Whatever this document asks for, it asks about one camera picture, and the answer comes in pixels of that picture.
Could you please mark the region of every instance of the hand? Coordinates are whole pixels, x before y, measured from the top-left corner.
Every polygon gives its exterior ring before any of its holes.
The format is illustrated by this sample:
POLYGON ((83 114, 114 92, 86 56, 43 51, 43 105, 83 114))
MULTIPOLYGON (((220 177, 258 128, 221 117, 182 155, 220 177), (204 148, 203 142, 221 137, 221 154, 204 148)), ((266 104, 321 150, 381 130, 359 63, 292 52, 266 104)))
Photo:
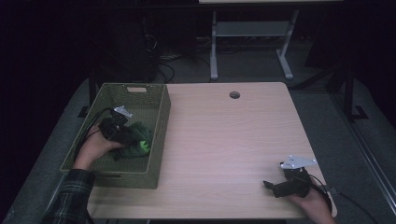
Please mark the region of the hand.
POLYGON ((323 197, 314 189, 310 189, 305 198, 297 195, 290 195, 286 197, 291 202, 299 205, 305 211, 306 215, 317 224, 335 224, 332 213, 323 197))
POLYGON ((89 170, 94 161, 117 147, 123 147, 123 145, 108 141, 103 137, 97 125, 92 126, 84 145, 79 150, 73 169, 89 170))

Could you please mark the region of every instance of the light wood desk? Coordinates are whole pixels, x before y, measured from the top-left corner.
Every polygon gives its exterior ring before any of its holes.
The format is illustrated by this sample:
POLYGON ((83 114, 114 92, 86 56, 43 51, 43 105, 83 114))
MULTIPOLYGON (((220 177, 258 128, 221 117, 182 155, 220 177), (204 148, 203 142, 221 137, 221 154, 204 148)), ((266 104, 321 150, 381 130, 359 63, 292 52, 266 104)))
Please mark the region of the light wood desk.
MULTIPOLYGON (((315 157, 284 84, 172 84, 168 90, 172 106, 158 188, 95 187, 92 217, 304 216, 262 183, 285 181, 278 165, 289 154, 315 157), (240 98, 232 99, 231 91, 240 98)), ((307 170, 323 180, 317 165, 307 170)))

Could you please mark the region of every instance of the person's arm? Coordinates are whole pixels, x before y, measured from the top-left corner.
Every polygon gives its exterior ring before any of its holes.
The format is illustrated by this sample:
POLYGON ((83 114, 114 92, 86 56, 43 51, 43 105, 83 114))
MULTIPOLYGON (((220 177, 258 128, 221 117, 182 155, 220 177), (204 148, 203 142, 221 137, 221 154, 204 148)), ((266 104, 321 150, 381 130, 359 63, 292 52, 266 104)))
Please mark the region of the person's arm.
POLYGON ((299 205, 305 211, 306 215, 317 224, 335 224, 332 213, 323 197, 314 189, 310 189, 308 194, 301 198, 297 195, 290 195, 287 198, 299 205))
POLYGON ((46 211, 41 223, 85 223, 88 199, 94 182, 90 168, 94 161, 116 147, 122 145, 107 141, 97 126, 90 129, 89 137, 81 147, 73 169, 67 174, 57 198, 46 211))

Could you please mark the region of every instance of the green plastic basket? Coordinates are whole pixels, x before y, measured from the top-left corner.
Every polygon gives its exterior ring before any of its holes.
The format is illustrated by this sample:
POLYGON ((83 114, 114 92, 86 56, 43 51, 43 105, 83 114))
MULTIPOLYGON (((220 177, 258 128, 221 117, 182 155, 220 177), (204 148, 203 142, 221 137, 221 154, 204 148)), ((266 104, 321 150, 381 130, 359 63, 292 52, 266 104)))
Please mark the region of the green plastic basket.
MULTIPOLYGON (((147 157, 118 161, 115 161, 112 155, 107 153, 92 165, 92 171, 96 174, 95 186, 156 189, 160 177, 163 144, 171 107, 168 90, 163 84, 103 84, 64 160, 61 171, 66 173, 72 169, 78 141, 83 137, 84 131, 94 116, 103 108, 122 105, 133 114, 125 124, 126 126, 141 121, 145 127, 154 131, 151 151, 147 157)), ((97 122, 107 117, 109 117, 109 113, 106 112, 99 117, 97 122)))

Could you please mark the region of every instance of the flannel shirt sleeve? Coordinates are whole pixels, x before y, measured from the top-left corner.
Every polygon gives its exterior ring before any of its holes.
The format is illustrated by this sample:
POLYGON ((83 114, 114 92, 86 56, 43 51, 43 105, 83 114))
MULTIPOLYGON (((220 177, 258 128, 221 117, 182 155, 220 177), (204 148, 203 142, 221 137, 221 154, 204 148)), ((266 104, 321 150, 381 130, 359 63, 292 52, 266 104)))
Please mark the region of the flannel shirt sleeve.
POLYGON ((46 211, 41 223, 85 223, 94 179, 94 174, 86 170, 69 171, 55 202, 46 211))

